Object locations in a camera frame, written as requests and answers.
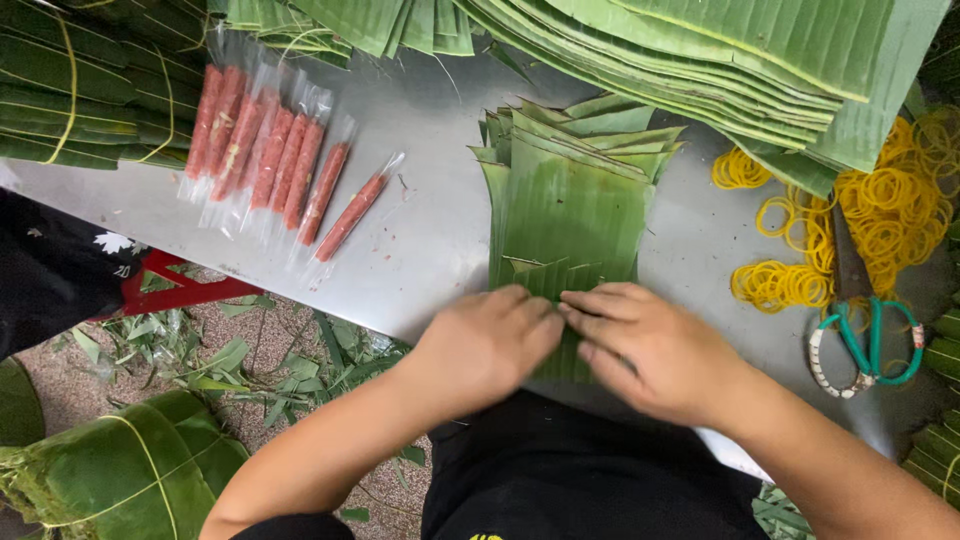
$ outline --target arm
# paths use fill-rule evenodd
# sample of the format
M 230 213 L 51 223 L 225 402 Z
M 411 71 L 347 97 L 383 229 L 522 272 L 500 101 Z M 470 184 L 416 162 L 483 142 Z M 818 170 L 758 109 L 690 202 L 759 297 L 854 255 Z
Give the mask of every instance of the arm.
M 565 292 L 580 355 L 636 410 L 736 441 L 820 538 L 956 538 L 960 514 L 739 357 L 706 323 L 631 283 Z
M 512 394 L 557 347 L 563 328 L 548 301 L 517 285 L 462 299 L 437 315 L 393 369 L 251 457 L 213 506 L 201 540 L 230 538 L 275 516 L 335 510 L 404 445 Z

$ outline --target red sausage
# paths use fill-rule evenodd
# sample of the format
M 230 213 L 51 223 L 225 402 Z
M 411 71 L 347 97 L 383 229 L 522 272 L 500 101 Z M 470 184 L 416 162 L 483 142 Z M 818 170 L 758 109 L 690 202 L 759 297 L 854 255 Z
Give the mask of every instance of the red sausage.
M 326 156 L 324 169 L 320 171 L 317 186 L 314 187 L 310 201 L 306 204 L 303 223 L 300 224 L 300 231 L 297 233 L 297 242 L 304 246 L 312 244 L 317 237 L 317 230 L 324 219 L 326 205 L 330 202 L 333 186 L 340 178 L 340 171 L 344 168 L 349 150 L 348 142 L 338 142 L 330 148 L 330 153 Z
M 270 133 L 274 130 L 276 110 L 280 107 L 280 95 L 276 92 L 276 89 L 264 88 L 263 92 L 263 120 L 260 122 L 260 129 L 256 132 L 256 139 L 250 149 L 250 156 L 244 163 L 243 172 L 240 175 L 240 189 L 253 187 L 256 184 L 263 149 L 266 148 Z
M 213 191 L 210 192 L 211 201 L 223 201 L 237 187 L 240 173 L 243 171 L 244 162 L 253 146 L 253 138 L 256 137 L 262 118 L 263 103 L 251 98 L 250 94 L 245 94 L 237 125 L 233 129 L 230 144 L 224 152 L 224 158 L 220 161 L 220 167 L 215 176 L 216 182 L 213 184 Z
M 224 70 L 224 86 L 217 99 L 217 108 L 210 124 L 209 147 L 204 156 L 204 172 L 214 174 L 220 165 L 220 160 L 227 150 L 233 125 L 240 113 L 240 103 L 244 96 L 244 86 L 247 84 L 247 75 L 235 65 L 227 66 Z
M 223 87 L 224 74 L 212 63 L 206 65 L 204 89 L 197 106 L 197 120 L 193 125 L 193 138 L 190 139 L 190 155 L 186 158 L 183 172 L 190 180 L 197 180 L 204 166 L 204 155 L 210 138 L 210 124 L 217 109 L 220 90 Z
M 283 147 L 290 134 L 290 126 L 294 123 L 294 114 L 285 108 L 276 112 L 274 128 L 270 131 L 270 139 L 263 149 L 263 156 L 257 167 L 256 183 L 253 185 L 253 196 L 250 199 L 251 209 L 264 209 L 270 205 L 270 194 L 274 192 L 274 178 L 276 166 L 283 155 Z
M 283 209 L 283 226 L 287 231 L 296 229 L 300 224 L 303 198 L 306 197 L 306 189 L 310 186 L 310 173 L 313 172 L 313 163 L 317 160 L 323 140 L 324 127 L 317 122 L 310 122 L 303 135 L 303 145 L 300 147 L 297 166 L 294 167 L 294 174 L 291 177 L 290 194 Z
M 360 218 L 363 217 L 363 214 L 367 213 L 367 210 L 370 209 L 373 200 L 380 194 L 380 191 L 383 190 L 383 186 L 387 184 L 388 180 L 390 180 L 390 173 L 383 174 L 380 172 L 377 172 L 367 180 L 367 183 L 360 189 L 360 192 L 357 193 L 356 196 L 353 197 L 353 200 L 350 201 L 350 204 L 347 205 L 344 213 L 340 214 L 340 219 L 333 224 L 333 229 L 326 234 L 324 241 L 321 242 L 320 247 L 317 248 L 317 253 L 314 254 L 315 258 L 318 258 L 320 262 L 327 262 L 333 257 L 333 254 L 337 252 L 340 244 L 344 243 L 347 235 L 353 230 L 353 226 L 355 226 L 357 222 L 360 221 Z
M 283 145 L 283 155 L 276 166 L 274 178 L 274 192 L 270 196 L 271 209 L 276 213 L 283 213 L 287 204 L 287 195 L 290 194 L 290 183 L 293 181 L 293 172 L 297 167 L 297 157 L 303 144 L 303 135 L 306 132 L 306 114 L 302 112 L 294 119 L 290 126 L 287 143 Z

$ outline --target metal table surface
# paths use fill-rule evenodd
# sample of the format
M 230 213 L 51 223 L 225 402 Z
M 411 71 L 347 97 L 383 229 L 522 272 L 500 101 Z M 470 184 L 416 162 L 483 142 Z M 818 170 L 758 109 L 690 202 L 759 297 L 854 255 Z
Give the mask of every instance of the metal table surface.
M 395 61 L 354 55 L 349 72 L 318 66 L 321 84 L 336 92 L 334 123 L 344 112 L 361 125 L 355 150 L 327 211 L 329 229 L 350 196 L 394 150 L 408 154 L 335 258 L 316 290 L 300 286 L 284 260 L 264 257 L 245 237 L 228 240 L 197 228 L 201 209 L 176 198 L 175 175 L 121 163 L 116 172 L 0 160 L 0 185 L 161 250 L 221 270 L 308 306 L 370 329 L 415 342 L 436 311 L 487 283 L 490 202 L 480 167 L 467 145 L 479 145 L 483 109 L 518 96 L 566 107 L 597 89 L 550 67 L 531 67 L 531 86 L 487 55 L 433 57 L 402 51 Z M 754 216 L 766 198 L 782 194 L 776 182 L 722 191 L 710 182 L 716 157 L 732 146 L 720 134 L 680 116 L 655 116 L 651 129 L 689 125 L 689 143 L 670 162 L 648 216 L 639 250 L 639 282 L 699 313 L 755 366 L 888 455 L 895 434 L 915 428 L 943 403 L 943 388 L 927 374 L 903 389 L 875 388 L 848 402 L 820 390 L 804 358 L 813 309 L 765 315 L 738 303 L 731 272 L 758 259 L 801 261 L 781 239 L 756 232 Z M 902 274 L 901 294 L 918 318 L 942 312 L 952 281 L 938 254 Z M 900 348 L 907 339 L 891 335 Z M 852 361 L 838 343 L 828 374 L 852 380 Z M 902 436 L 897 440 L 902 449 Z

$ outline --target green scissor handle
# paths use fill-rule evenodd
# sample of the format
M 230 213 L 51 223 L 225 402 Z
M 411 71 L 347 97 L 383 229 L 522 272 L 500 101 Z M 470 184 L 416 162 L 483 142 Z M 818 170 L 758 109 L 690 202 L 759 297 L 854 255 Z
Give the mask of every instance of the green scissor handle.
M 880 372 L 880 337 L 883 329 L 883 309 L 885 307 L 895 307 L 899 309 L 910 323 L 913 331 L 913 358 L 903 373 L 893 378 L 884 377 Z M 846 302 L 837 302 L 834 304 L 833 309 L 834 313 L 821 323 L 818 328 L 819 330 L 825 330 L 833 324 L 834 321 L 839 323 L 840 335 L 843 336 L 844 343 L 847 344 L 847 348 L 850 350 L 850 354 L 853 356 L 853 360 L 856 362 L 856 366 L 861 373 L 874 378 L 876 382 L 880 384 L 903 384 L 910 380 L 910 378 L 917 373 L 917 370 L 920 369 L 920 361 L 924 356 L 924 327 L 917 322 L 913 317 L 913 313 L 911 313 L 910 309 L 906 306 L 900 302 L 881 302 L 876 296 L 870 298 L 871 325 L 869 359 L 864 355 L 863 350 L 856 341 L 856 335 L 853 334 L 853 330 L 850 328 L 850 322 L 848 321 L 850 306 Z

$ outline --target black shirt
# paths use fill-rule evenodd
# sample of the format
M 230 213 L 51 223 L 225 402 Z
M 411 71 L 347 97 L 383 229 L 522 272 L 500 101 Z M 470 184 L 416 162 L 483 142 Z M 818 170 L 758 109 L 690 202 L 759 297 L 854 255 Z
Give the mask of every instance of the black shirt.
M 760 482 L 692 430 L 624 426 L 529 392 L 430 433 L 421 538 L 757 538 Z M 330 514 L 281 516 L 237 540 L 352 539 Z

